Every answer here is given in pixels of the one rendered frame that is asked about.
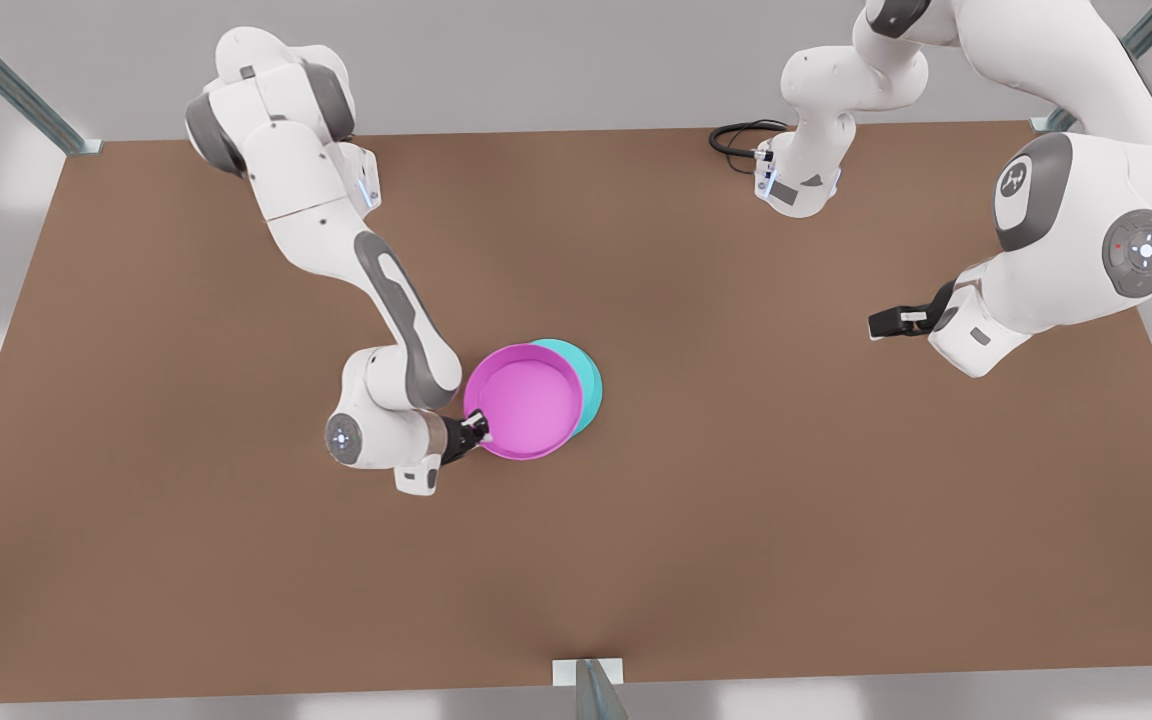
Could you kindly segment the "pink plate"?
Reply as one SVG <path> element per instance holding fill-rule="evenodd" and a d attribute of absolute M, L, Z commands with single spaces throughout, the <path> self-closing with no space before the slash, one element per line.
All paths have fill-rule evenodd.
<path fill-rule="evenodd" d="M 558 450 L 577 433 L 585 415 L 585 391 L 576 366 L 545 344 L 499 348 L 480 361 L 463 388 L 463 410 L 488 423 L 483 446 L 515 461 Z"/>

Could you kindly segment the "blue plate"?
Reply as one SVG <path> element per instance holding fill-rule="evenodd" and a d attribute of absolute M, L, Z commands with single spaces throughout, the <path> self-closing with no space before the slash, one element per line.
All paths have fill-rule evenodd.
<path fill-rule="evenodd" d="M 575 370 L 582 391 L 582 411 L 579 423 L 573 429 L 573 435 L 579 434 L 582 430 L 588 429 L 593 423 L 596 414 L 602 407 L 602 373 L 600 373 L 598 365 L 594 364 L 593 357 L 577 344 L 558 340 L 558 338 L 540 338 L 540 340 L 535 340 L 532 343 L 558 353 Z"/>

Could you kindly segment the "silver frame post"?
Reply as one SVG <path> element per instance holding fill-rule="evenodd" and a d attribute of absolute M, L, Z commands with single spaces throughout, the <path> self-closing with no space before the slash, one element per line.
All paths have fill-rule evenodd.
<path fill-rule="evenodd" d="M 1123 45 L 1126 54 L 1134 60 L 1134 63 L 1138 63 L 1149 53 L 1149 50 L 1152 50 L 1152 3 L 1149 5 L 1149 9 L 1144 10 L 1140 18 L 1134 23 L 1134 26 L 1130 26 L 1119 40 Z M 1070 131 L 1075 126 L 1085 128 L 1082 118 L 1070 113 L 1068 108 L 1061 108 L 1061 106 L 1052 109 L 1046 118 L 1029 119 L 1029 127 L 1037 135 L 1043 135 L 1043 132 L 1066 132 Z"/>
<path fill-rule="evenodd" d="M 99 156 L 103 141 L 86 138 L 77 132 L 50 103 L 18 77 L 9 65 L 0 58 L 0 96 L 12 108 L 26 118 L 38 132 L 51 141 L 65 156 Z"/>
<path fill-rule="evenodd" d="M 550 664 L 553 687 L 575 688 L 576 720 L 628 720 L 617 685 L 626 683 L 622 659 L 559 659 Z"/>

